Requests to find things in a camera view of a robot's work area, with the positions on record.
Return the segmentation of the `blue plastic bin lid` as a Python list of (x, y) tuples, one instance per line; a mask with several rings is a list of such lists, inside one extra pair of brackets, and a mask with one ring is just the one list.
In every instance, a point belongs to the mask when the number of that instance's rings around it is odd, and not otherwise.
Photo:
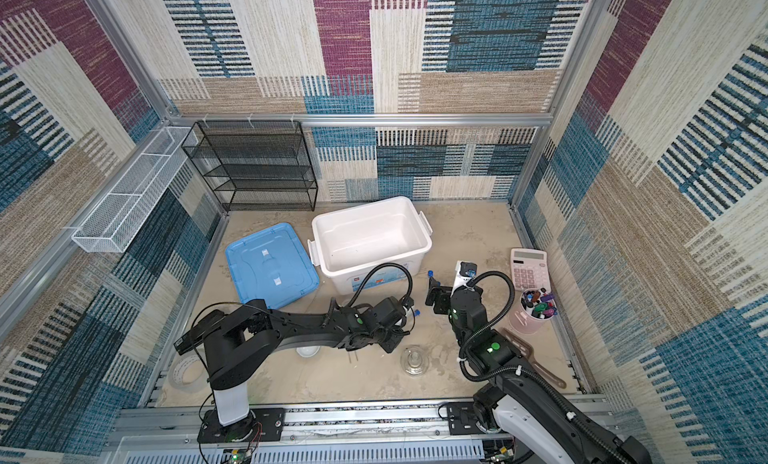
[(226, 247), (226, 259), (241, 303), (262, 299), (279, 309), (319, 286), (315, 266), (294, 228), (282, 222)]

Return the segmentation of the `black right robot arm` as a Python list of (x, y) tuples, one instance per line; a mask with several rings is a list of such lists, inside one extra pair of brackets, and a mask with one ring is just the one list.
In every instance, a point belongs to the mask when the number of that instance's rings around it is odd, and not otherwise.
[[(479, 286), (490, 277), (501, 278), (509, 290), (504, 307), (492, 318)], [(483, 385), (473, 396), (478, 428), (512, 435), (546, 463), (650, 463), (650, 452), (640, 441), (619, 437), (579, 410), (494, 329), (512, 309), (515, 294), (502, 271), (474, 275), (461, 269), (451, 286), (429, 278), (425, 304), (448, 317), (462, 375)]]

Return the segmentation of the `pink calculator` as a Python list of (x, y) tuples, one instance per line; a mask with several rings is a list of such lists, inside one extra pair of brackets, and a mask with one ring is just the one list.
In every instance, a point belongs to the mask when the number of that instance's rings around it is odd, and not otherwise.
[(520, 291), (551, 290), (547, 253), (538, 249), (513, 248), (510, 255), (511, 278)]

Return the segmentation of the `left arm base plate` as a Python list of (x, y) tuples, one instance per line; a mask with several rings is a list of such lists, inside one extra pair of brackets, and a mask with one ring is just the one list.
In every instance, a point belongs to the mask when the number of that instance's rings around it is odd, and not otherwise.
[(224, 426), (216, 410), (208, 410), (198, 432), (199, 444), (277, 442), (285, 422), (285, 408), (251, 408), (245, 419)]

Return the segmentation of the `pink cup of markers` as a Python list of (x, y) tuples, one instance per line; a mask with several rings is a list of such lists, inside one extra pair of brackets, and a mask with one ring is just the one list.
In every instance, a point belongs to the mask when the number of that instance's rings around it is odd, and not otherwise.
[(513, 306), (510, 322), (517, 332), (534, 334), (558, 314), (553, 292), (546, 288), (527, 289)]

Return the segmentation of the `white ceramic mortar bowl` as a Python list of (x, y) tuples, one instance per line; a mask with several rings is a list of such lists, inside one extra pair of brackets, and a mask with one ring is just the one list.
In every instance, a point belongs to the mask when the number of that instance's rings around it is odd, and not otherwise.
[(304, 346), (304, 347), (298, 347), (296, 349), (296, 352), (299, 356), (302, 358), (311, 358), (318, 354), (320, 351), (319, 346)]

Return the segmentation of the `clear tape roll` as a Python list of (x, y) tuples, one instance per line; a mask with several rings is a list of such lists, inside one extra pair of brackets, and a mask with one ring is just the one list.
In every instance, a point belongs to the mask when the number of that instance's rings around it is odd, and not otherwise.
[(207, 385), (208, 373), (204, 362), (195, 352), (189, 352), (171, 365), (168, 371), (168, 382), (176, 390), (185, 393), (196, 393)]

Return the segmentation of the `glass flask with stopper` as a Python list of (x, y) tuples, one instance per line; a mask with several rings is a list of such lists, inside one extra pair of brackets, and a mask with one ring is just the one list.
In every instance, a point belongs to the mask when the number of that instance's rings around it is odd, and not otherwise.
[(423, 375), (430, 364), (428, 351), (419, 345), (407, 346), (401, 356), (400, 365), (403, 371), (411, 376)]

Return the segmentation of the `white plastic storage bin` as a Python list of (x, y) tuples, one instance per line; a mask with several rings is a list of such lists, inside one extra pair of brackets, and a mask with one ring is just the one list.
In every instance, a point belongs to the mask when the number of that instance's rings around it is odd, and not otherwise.
[(312, 233), (307, 242), (312, 264), (330, 279), (338, 293), (349, 295), (361, 287), (403, 278), (403, 273), (393, 268), (365, 278), (384, 262), (396, 262), (410, 274), (417, 274), (432, 248), (433, 228), (409, 198), (397, 196), (320, 214), (312, 220)]

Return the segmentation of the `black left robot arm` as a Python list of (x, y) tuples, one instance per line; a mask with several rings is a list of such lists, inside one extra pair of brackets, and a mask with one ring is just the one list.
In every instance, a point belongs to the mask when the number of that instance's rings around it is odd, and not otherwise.
[(183, 355), (203, 347), (218, 423), (227, 427), (250, 418), (247, 381), (275, 352), (304, 347), (352, 352), (370, 345), (392, 352), (409, 334), (405, 325), (413, 307), (413, 277), (404, 265), (385, 262), (374, 266), (362, 283), (386, 268), (401, 271), (407, 288), (401, 297), (390, 296), (375, 305), (360, 303), (362, 290), (357, 289), (346, 305), (331, 300), (319, 314), (271, 309), (263, 299), (253, 299), (232, 312), (220, 310), (217, 304), (207, 306), (207, 314), (194, 320), (174, 348)]

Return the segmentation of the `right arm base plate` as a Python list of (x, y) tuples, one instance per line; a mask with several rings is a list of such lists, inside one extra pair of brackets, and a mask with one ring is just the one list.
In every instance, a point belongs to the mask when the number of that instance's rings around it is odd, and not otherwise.
[(469, 401), (449, 401), (438, 408), (438, 416), (447, 422), (449, 434), (494, 434), (498, 427), (482, 406)]

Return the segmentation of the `white mesh wall basket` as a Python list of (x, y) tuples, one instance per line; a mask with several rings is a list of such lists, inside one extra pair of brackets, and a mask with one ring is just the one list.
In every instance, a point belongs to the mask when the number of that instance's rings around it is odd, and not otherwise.
[(190, 129), (161, 130), (128, 166), (104, 198), (74, 231), (72, 241), (88, 253), (123, 253), (186, 160)]

